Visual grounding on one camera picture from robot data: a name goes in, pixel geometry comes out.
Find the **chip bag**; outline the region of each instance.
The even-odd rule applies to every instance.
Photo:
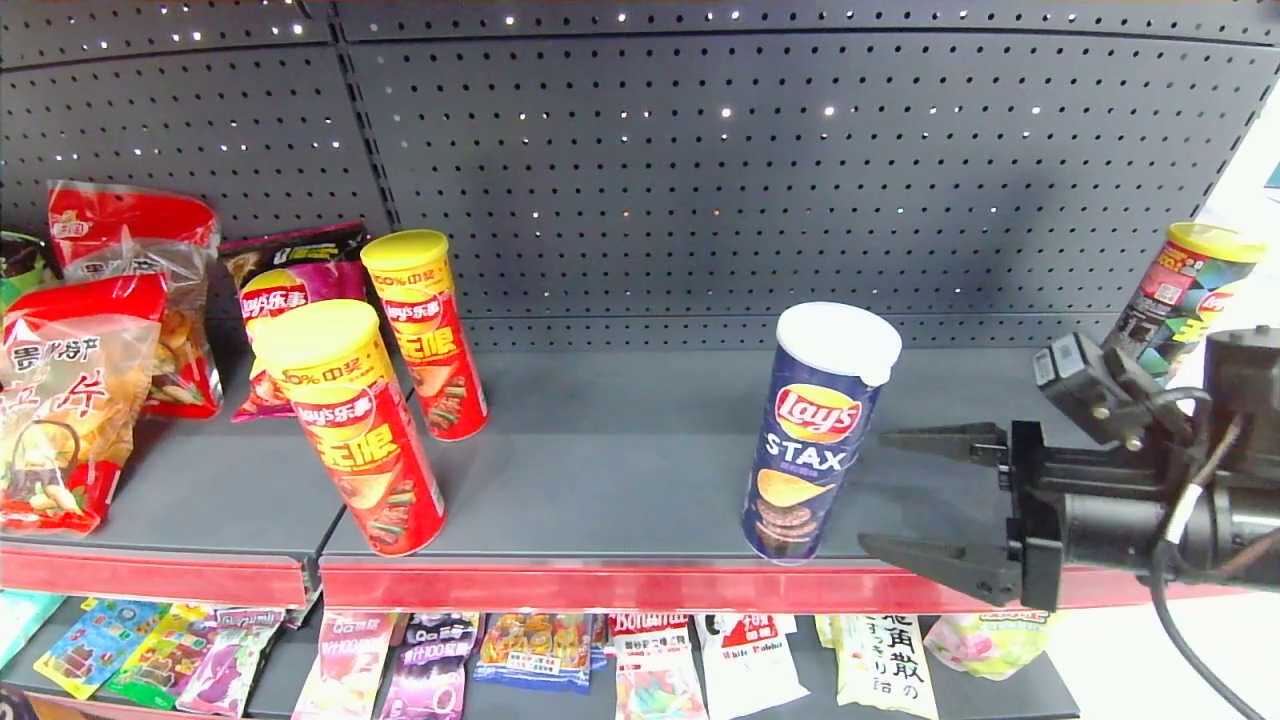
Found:
[[[120,184],[49,184],[49,234],[68,282],[163,273],[169,291],[142,411],[212,418],[223,386],[205,334],[218,218],[192,197]]]
[[[88,533],[133,452],[165,283],[159,274],[54,286],[18,299],[0,360],[0,524]]]
[[[1044,652],[1055,618],[1038,610],[943,615],[924,647],[952,670],[1004,680]]]
[[[260,323],[300,305],[365,300],[360,249],[366,242],[364,223],[347,223],[223,245],[218,255],[236,282],[250,340]],[[253,418],[293,418],[289,398],[257,360],[250,370],[248,397],[232,421]]]

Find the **chip can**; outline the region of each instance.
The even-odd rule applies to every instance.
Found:
[[[426,428],[462,439],[489,420],[475,360],[458,318],[449,238],[435,231],[380,237],[360,252],[413,377]]]
[[[1103,348],[1119,348],[1167,383],[1266,251],[1235,231],[1174,223]]]
[[[818,551],[902,337],[861,307],[805,302],[782,313],[777,340],[742,532],[762,557],[794,565]]]
[[[358,300],[302,305],[260,323],[252,345],[374,552],[406,555],[431,542],[444,501],[378,311]]]

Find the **red chip can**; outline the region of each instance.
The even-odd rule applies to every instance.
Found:
[[[413,378],[428,430],[445,441],[480,432],[489,406],[458,318],[449,238],[426,229],[397,232],[366,245],[360,260]]]

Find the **snack package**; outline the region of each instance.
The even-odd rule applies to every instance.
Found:
[[[0,318],[18,296],[55,279],[42,240],[0,231]]]
[[[283,610],[219,610],[218,634],[182,691],[178,710],[204,715],[244,715],[244,701],[259,664],[275,638]]]
[[[398,620],[396,612],[325,611],[320,651],[292,720],[369,720]]]
[[[614,720],[708,720],[687,615],[609,615],[609,632],[618,656]]]
[[[458,720],[479,612],[415,612],[396,648],[380,720]]]
[[[0,589],[0,669],[18,655],[64,600],[64,594]]]
[[[910,615],[841,615],[836,705],[856,702],[938,720],[920,625]]]
[[[591,616],[504,612],[489,618],[472,678],[538,691],[591,689]]]
[[[151,384],[164,278],[108,278],[18,299],[0,359],[0,524],[102,523]]]
[[[943,615],[924,647],[952,670],[1004,680],[1044,652],[1053,618],[1038,610]]]
[[[321,300],[364,300],[365,268],[360,249],[369,241],[364,223],[271,234],[224,243],[218,255],[239,292],[241,316],[250,341],[261,322]],[[257,360],[250,369],[248,397],[232,421],[292,418],[284,391]]]
[[[84,615],[33,667],[76,700],[88,700],[142,644],[165,607],[156,602],[88,598],[81,605]]]
[[[124,661],[106,689],[138,705],[173,710],[218,632],[212,610],[174,603]]]
[[[773,615],[695,615],[703,646],[707,711],[732,720],[809,694],[800,684],[786,623]]]
[[[68,282],[164,274],[169,299],[142,411],[216,415],[223,386],[205,336],[209,260],[221,237],[214,211],[198,200],[156,190],[54,181],[49,236]]]

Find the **shelf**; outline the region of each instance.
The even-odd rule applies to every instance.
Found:
[[[13,661],[0,669],[0,680],[26,693],[70,703],[70,696],[36,673],[32,665],[76,624],[76,620],[83,614],[79,610],[79,602],[81,598],[74,597],[64,602]],[[317,607],[312,611],[307,624],[302,628],[282,630],[276,635],[248,696],[247,717],[288,717],[293,712],[293,705],[298,700],[298,693],[302,692],[302,683],[315,661],[316,643],[320,639],[321,610]],[[76,702],[74,705],[86,712],[111,719],[120,717],[122,720],[191,717],[186,712],[145,710],[106,691],[95,693],[88,702]]]
[[[138,423],[101,528],[84,538],[0,538],[4,587],[214,605],[305,602],[342,501],[297,420],[229,421],[247,393],[247,365],[220,366],[221,415]]]
[[[873,433],[1036,419],[1088,446],[1032,379],[1028,350],[909,350]],[[344,518],[320,559],[333,607],[959,612],[983,606],[867,557],[859,532],[1002,541],[993,470],[863,446],[819,557],[756,559],[739,524],[772,354],[527,352],[479,357],[481,434],[429,443],[442,534],[375,556]],[[1064,606],[1146,602],[1124,573],[1073,569]]]

